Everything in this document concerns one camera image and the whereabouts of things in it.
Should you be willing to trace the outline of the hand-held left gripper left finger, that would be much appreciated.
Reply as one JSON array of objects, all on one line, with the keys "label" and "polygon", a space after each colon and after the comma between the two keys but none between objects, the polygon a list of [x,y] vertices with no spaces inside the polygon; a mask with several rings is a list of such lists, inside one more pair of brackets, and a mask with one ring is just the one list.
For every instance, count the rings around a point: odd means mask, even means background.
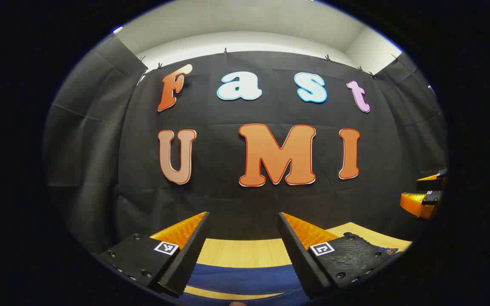
[{"label": "hand-held left gripper left finger", "polygon": [[140,286],[177,298],[192,276],[207,234],[202,212],[156,234],[132,234],[97,254],[97,259]]}]

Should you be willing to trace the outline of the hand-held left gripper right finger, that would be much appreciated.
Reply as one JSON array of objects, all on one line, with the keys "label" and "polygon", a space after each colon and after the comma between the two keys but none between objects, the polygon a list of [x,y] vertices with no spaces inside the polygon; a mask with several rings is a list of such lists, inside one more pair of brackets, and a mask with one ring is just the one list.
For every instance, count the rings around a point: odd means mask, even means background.
[{"label": "hand-held left gripper right finger", "polygon": [[356,287],[399,257],[397,248],[373,245],[353,232],[338,236],[284,212],[278,229],[310,299]]}]

